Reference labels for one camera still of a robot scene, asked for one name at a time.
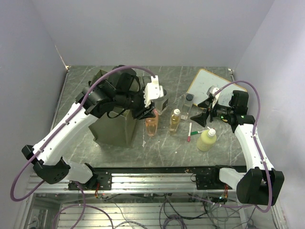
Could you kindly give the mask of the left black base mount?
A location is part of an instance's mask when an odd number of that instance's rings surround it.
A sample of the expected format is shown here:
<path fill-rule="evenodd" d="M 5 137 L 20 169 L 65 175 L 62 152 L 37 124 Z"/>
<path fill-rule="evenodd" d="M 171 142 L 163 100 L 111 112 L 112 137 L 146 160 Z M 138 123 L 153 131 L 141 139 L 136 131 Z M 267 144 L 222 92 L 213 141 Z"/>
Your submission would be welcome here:
<path fill-rule="evenodd" d="M 111 190 L 112 188 L 112 175 L 107 171 L 100 168 L 93 168 L 89 166 L 93 176 L 86 183 L 70 181 L 68 190 L 80 190 L 79 185 L 85 190 Z"/>

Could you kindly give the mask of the olive canvas bag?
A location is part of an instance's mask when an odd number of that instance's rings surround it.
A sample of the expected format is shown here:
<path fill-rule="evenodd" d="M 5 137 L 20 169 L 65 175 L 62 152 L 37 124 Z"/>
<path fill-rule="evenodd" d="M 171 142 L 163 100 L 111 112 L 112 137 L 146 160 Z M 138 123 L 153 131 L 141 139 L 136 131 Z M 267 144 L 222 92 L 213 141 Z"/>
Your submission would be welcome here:
<path fill-rule="evenodd" d="M 133 69 L 121 70 L 111 74 L 99 87 L 110 83 L 119 92 L 137 92 L 140 88 L 140 80 Z M 114 107 L 109 116 L 104 114 L 95 123 L 89 126 L 93 134 L 93 140 L 98 145 L 108 144 L 131 148 L 136 130 L 137 120 L 133 119 L 130 110 Z"/>

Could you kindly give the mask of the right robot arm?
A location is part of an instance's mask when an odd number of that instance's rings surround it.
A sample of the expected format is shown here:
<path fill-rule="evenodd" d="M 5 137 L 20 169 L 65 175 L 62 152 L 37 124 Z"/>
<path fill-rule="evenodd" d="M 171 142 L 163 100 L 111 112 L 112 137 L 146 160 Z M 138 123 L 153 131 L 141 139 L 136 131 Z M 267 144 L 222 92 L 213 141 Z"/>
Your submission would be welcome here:
<path fill-rule="evenodd" d="M 226 120 L 241 145 L 246 172 L 243 174 L 231 166 L 216 165 L 212 169 L 210 183 L 216 189 L 227 184 L 236 191 L 242 204 L 273 206 L 285 177 L 283 172 L 274 169 L 263 150 L 255 118 L 247 113 L 249 94 L 234 90 L 228 106 L 218 103 L 219 95 L 217 87 L 209 88 L 207 99 L 198 104 L 203 112 L 191 117 L 191 120 L 203 127 L 214 118 Z"/>

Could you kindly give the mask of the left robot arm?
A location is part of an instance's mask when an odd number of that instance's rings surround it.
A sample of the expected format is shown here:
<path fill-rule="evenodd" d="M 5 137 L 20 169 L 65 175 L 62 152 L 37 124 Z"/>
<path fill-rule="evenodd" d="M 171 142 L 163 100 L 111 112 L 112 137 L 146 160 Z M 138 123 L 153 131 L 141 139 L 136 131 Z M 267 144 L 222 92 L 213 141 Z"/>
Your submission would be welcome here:
<path fill-rule="evenodd" d="M 118 107 L 129 110 L 133 119 L 153 117 L 154 101 L 163 96 L 158 76 L 148 69 L 151 81 L 143 85 L 135 72 L 136 66 L 119 65 L 99 73 L 76 97 L 63 119 L 38 143 L 26 145 L 22 153 L 33 164 L 38 177 L 48 184 L 63 179 L 79 182 L 93 189 L 98 175 L 89 164 L 80 164 L 63 156 L 68 143 L 81 130 L 88 128 Z"/>

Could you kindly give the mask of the green marker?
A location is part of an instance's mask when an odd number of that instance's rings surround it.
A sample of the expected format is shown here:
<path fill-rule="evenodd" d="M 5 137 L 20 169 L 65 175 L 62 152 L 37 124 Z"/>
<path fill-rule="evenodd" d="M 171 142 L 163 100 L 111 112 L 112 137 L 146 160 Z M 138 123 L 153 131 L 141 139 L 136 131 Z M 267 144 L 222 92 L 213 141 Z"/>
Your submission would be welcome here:
<path fill-rule="evenodd" d="M 201 130 L 201 131 L 193 131 L 193 132 L 191 132 L 190 135 L 200 134 L 200 133 L 202 133 L 203 131 L 204 131 L 204 130 Z"/>

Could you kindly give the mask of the small whiteboard yellow frame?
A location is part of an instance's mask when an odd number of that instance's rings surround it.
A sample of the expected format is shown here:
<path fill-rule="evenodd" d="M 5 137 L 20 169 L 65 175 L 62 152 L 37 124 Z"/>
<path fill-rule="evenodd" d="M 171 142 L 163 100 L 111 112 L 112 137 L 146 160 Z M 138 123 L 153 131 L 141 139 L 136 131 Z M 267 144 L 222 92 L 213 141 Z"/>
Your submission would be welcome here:
<path fill-rule="evenodd" d="M 229 82 L 230 81 L 214 73 L 211 73 L 205 69 L 200 69 L 187 92 L 194 95 L 193 104 L 197 106 L 199 103 L 208 98 L 207 92 L 211 86 L 221 88 L 222 86 L 227 85 Z M 220 105 L 229 106 L 229 101 L 231 100 L 232 92 L 234 90 L 246 92 L 246 89 L 236 84 L 232 84 L 221 91 L 218 103 Z"/>

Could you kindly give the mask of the orange bottle pink cap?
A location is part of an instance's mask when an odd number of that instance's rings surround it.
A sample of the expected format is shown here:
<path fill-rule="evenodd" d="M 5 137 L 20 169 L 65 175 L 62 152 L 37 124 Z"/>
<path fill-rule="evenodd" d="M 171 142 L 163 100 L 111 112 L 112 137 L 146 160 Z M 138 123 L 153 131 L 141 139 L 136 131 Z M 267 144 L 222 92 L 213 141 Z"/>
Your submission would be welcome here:
<path fill-rule="evenodd" d="M 157 132 L 159 115 L 156 109 L 153 110 L 153 113 L 155 117 L 145 119 L 145 126 L 148 136 L 154 136 Z"/>

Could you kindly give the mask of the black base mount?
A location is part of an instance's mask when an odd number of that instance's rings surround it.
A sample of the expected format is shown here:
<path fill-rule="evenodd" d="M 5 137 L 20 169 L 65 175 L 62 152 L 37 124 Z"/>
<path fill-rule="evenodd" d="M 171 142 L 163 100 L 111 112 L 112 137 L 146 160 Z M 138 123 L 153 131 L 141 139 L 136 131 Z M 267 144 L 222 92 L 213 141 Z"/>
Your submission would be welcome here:
<path fill-rule="evenodd" d="M 215 165 L 213 167 L 195 167 L 191 171 L 191 181 L 196 184 L 197 190 L 223 189 L 225 183 L 220 181 L 221 168 L 233 168 L 232 166 Z"/>
<path fill-rule="evenodd" d="M 100 168 L 93 168 L 89 166 L 93 176 L 86 183 L 70 181 L 68 190 L 80 190 L 79 185 L 85 190 L 111 190 L 112 188 L 112 175 L 107 171 Z"/>

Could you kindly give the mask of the clear bottle with black label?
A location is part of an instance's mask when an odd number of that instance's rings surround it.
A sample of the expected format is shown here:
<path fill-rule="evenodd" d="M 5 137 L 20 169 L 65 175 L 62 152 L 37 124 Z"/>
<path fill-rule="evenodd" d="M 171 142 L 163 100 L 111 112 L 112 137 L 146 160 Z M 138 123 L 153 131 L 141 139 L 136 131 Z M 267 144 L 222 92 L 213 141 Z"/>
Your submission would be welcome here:
<path fill-rule="evenodd" d="M 167 109 L 168 101 L 169 101 L 169 94 L 166 89 L 163 89 L 163 97 L 159 98 L 154 103 L 158 115 L 162 115 L 164 111 Z"/>

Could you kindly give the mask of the aluminium rail frame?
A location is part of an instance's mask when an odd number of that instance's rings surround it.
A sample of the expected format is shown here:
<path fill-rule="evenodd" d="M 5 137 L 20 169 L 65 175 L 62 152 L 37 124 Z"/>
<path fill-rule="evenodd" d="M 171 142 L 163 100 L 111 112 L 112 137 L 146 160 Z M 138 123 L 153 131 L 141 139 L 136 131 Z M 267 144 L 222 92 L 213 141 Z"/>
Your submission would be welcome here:
<path fill-rule="evenodd" d="M 195 174 L 174 173 L 174 174 L 112 174 L 110 181 L 106 185 L 100 184 L 99 194 L 118 194 L 118 193 L 178 193 L 178 192 L 223 192 L 224 184 L 212 185 L 211 183 L 195 183 Z M 31 191 L 41 182 L 36 175 L 31 175 L 26 187 L 26 191 Z M 57 184 L 50 185 L 43 183 L 35 193 L 77 193 L 77 187 L 72 187 L 73 183 L 63 179 Z"/>

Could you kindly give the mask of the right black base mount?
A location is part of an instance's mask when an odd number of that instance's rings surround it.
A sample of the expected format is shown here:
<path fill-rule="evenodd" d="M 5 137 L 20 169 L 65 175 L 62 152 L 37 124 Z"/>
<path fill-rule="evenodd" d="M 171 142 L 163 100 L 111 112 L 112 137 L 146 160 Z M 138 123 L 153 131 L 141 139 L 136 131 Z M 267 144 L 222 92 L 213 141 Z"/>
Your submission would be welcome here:
<path fill-rule="evenodd" d="M 197 190 L 223 189 L 225 183 L 220 181 L 221 168 L 233 168 L 232 166 L 215 165 L 213 167 L 195 167 L 191 171 L 191 181 L 196 184 Z"/>

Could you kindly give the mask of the yellow pump bottle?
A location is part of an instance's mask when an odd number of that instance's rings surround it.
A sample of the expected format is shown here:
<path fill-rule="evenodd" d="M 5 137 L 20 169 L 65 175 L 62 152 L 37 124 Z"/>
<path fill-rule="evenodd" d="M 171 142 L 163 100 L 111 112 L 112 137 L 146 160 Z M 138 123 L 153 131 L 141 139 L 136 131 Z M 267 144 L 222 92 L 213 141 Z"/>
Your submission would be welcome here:
<path fill-rule="evenodd" d="M 196 146 L 200 151 L 209 151 L 217 140 L 216 130 L 209 128 L 204 130 L 197 140 Z"/>

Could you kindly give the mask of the small clear bottle grey cap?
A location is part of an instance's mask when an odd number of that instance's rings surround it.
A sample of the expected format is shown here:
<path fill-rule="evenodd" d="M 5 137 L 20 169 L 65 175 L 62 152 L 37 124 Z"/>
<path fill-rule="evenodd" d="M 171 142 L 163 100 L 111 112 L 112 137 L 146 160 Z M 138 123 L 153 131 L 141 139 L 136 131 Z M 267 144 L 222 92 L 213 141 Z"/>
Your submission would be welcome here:
<path fill-rule="evenodd" d="M 194 95 L 193 94 L 189 94 L 186 93 L 185 97 L 184 97 L 184 101 L 183 101 L 183 105 L 181 108 L 181 119 L 182 120 L 187 120 L 190 110 L 192 108 L 193 105 L 193 99 L 194 99 Z"/>

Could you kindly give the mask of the pink marker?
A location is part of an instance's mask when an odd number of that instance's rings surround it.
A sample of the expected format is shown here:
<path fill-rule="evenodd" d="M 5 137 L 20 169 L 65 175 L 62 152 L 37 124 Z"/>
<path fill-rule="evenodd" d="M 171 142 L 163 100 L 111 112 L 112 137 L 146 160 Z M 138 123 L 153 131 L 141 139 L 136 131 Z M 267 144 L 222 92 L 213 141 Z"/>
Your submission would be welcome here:
<path fill-rule="evenodd" d="M 187 142 L 190 142 L 191 140 L 191 133 L 192 133 L 192 122 L 189 123 Z"/>

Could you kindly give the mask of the amber bottle white cap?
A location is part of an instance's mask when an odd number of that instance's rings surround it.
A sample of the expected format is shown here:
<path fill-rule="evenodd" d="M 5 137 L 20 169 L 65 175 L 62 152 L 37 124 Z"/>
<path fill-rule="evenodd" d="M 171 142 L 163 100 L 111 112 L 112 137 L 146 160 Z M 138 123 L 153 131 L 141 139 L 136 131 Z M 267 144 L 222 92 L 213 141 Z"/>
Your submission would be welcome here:
<path fill-rule="evenodd" d="M 177 132 L 180 119 L 181 119 L 181 111 L 179 109 L 174 109 L 170 117 L 170 124 L 169 124 L 170 135 L 174 135 Z"/>

